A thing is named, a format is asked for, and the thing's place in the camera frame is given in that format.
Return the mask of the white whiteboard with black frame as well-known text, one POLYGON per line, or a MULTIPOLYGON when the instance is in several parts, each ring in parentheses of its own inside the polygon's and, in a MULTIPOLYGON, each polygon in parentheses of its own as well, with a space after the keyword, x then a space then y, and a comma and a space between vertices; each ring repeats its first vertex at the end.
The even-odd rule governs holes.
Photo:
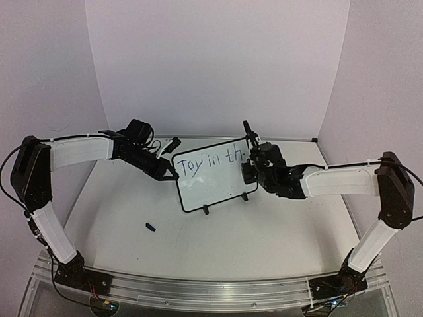
POLYGON ((245 184, 241 172, 249 153, 247 140, 240 138, 173 155, 182 210, 190 213, 255 192, 258 184, 245 184))

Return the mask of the blue marker cap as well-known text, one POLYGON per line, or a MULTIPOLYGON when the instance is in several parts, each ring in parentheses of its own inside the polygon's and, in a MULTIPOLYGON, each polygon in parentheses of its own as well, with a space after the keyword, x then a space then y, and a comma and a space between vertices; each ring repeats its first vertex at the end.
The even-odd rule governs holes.
POLYGON ((146 223, 145 224, 145 227, 147 229, 149 229, 151 232, 155 232, 156 231, 156 228, 153 225, 151 225, 150 223, 146 223))

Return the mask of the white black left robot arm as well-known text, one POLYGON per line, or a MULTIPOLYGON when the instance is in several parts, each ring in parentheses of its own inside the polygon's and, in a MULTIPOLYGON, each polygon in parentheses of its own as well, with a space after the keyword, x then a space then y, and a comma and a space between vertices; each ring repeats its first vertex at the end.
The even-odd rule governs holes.
POLYGON ((158 181, 176 181, 178 173, 165 156, 181 144, 178 137, 165 145, 155 138, 153 127, 132 119, 124 129, 54 138, 25 137, 13 151, 16 156, 10 183, 13 201, 24 216, 37 241, 45 248, 53 265, 50 272, 56 285, 91 293, 109 292, 112 276, 89 269, 85 257, 66 233, 55 210, 53 173, 80 164, 119 160, 158 181))

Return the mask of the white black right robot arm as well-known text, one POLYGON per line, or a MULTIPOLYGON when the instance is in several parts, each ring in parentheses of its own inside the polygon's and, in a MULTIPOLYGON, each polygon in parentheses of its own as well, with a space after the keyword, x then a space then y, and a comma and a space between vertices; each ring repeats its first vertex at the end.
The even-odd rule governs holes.
POLYGON ((344 199, 358 196, 374 200, 377 218, 348 252, 339 271, 309 282, 316 299, 365 290, 365 276, 373 261, 399 231, 414 221, 416 175, 393 152, 365 162, 288 166, 277 145, 255 139, 247 145, 249 157, 242 165, 246 184, 256 183, 266 192, 286 199, 339 195, 344 199))

